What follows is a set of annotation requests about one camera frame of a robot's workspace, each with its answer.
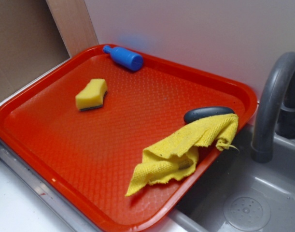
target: faucet spout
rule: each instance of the faucet spout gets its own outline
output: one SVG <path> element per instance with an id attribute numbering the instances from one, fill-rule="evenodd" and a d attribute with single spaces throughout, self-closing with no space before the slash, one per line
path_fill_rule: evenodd
<path id="1" fill-rule="evenodd" d="M 294 118 L 295 52 L 288 52 L 276 61 L 262 93 L 253 132 L 254 161 L 265 163 L 272 159 L 276 125 L 281 136 L 295 137 L 295 130 L 288 129 Z"/>

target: gray sink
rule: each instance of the gray sink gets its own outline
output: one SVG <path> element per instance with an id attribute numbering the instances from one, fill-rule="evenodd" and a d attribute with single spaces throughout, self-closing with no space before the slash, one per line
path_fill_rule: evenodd
<path id="1" fill-rule="evenodd" d="M 252 130 L 247 125 L 232 143 L 239 151 L 222 152 L 178 203 L 183 227 L 295 232 L 295 142 L 276 135 L 273 159 L 258 163 L 251 158 Z"/>

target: drain strainer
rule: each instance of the drain strainer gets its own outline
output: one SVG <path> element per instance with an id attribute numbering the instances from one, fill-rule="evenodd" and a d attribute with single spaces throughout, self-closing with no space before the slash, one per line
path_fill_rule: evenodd
<path id="1" fill-rule="evenodd" d="M 271 211 L 267 201 L 254 192 L 233 194 L 224 204 L 225 219 L 241 231 L 257 231 L 266 226 Z"/>

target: plastic tray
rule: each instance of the plastic tray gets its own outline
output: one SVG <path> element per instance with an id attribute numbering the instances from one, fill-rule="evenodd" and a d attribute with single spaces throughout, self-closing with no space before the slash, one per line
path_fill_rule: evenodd
<path id="1" fill-rule="evenodd" d="M 196 172 L 125 197 L 142 150 L 184 126 L 188 110 L 231 107 L 239 130 L 257 107 L 246 85 L 143 55 L 131 72 L 102 52 L 75 56 L 0 107 L 0 138 L 105 231 L 147 229 L 162 219 L 218 157 L 201 149 Z M 79 112 L 75 95 L 104 78 L 104 106 Z"/>

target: blue bottle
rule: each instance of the blue bottle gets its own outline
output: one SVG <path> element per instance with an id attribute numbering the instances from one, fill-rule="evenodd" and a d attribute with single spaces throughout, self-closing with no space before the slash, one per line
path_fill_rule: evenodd
<path id="1" fill-rule="evenodd" d="M 132 71 L 139 70 L 143 65 L 143 57 L 140 54 L 131 52 L 123 47 L 111 48 L 105 45 L 103 52 L 110 54 L 112 60 Z"/>

